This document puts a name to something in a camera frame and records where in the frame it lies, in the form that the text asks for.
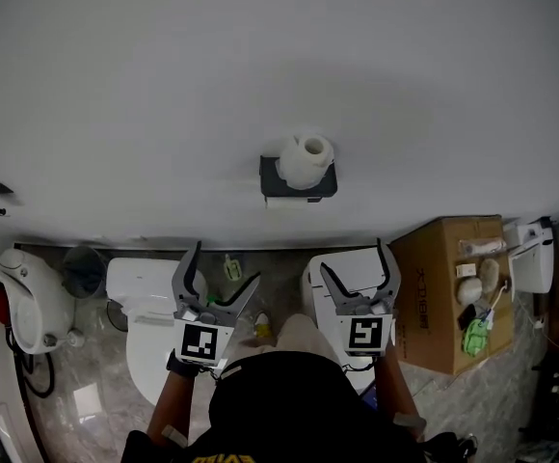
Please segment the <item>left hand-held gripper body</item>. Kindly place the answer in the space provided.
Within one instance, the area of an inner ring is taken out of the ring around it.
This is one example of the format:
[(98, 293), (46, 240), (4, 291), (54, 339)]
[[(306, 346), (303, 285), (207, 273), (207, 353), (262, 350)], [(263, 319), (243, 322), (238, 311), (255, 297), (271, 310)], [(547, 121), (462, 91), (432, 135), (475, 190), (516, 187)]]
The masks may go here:
[(174, 313), (174, 356), (184, 363), (223, 368), (236, 322), (237, 311), (232, 306), (204, 306), (193, 298), (180, 300)]

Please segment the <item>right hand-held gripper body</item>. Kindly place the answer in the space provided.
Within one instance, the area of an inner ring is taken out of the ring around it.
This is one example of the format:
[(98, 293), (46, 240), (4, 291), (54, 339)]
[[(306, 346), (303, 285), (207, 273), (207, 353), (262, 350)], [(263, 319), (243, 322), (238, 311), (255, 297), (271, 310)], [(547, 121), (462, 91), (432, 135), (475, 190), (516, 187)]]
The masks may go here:
[(335, 308), (344, 351), (352, 357), (381, 357), (391, 337), (395, 298), (390, 292), (372, 297), (353, 293)]

